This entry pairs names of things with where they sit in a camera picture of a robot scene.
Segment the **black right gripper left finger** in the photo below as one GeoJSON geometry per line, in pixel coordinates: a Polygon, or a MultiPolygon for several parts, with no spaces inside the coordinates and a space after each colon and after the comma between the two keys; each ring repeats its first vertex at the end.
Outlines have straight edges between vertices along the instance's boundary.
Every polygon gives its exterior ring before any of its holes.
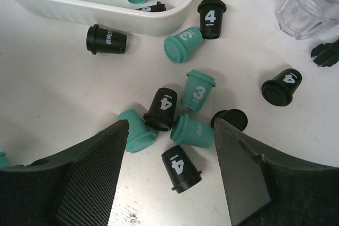
{"type": "Polygon", "coordinates": [[[30,165],[1,169],[1,225],[107,225],[129,123],[30,165]]]}

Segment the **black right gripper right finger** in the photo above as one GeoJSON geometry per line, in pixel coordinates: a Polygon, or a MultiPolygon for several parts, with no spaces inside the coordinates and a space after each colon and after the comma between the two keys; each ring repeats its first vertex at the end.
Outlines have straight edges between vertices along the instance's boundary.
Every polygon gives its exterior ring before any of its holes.
{"type": "Polygon", "coordinates": [[[232,225],[338,225],[338,168],[270,147],[223,119],[215,146],[232,225]]]}

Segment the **clear drinking glass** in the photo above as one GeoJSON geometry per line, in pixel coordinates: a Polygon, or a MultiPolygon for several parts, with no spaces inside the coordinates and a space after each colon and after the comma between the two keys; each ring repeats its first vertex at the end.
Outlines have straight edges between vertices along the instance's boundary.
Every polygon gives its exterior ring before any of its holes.
{"type": "Polygon", "coordinates": [[[276,19],[287,35],[312,38],[338,25],[338,0],[285,0],[276,19]]]}

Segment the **white rectangular storage basket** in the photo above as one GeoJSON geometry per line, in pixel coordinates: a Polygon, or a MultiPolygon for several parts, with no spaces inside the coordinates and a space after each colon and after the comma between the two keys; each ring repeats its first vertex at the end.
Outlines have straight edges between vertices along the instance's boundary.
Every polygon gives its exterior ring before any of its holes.
{"type": "Polygon", "coordinates": [[[177,30],[193,0],[14,0],[31,14],[83,25],[164,36],[177,30]]]}

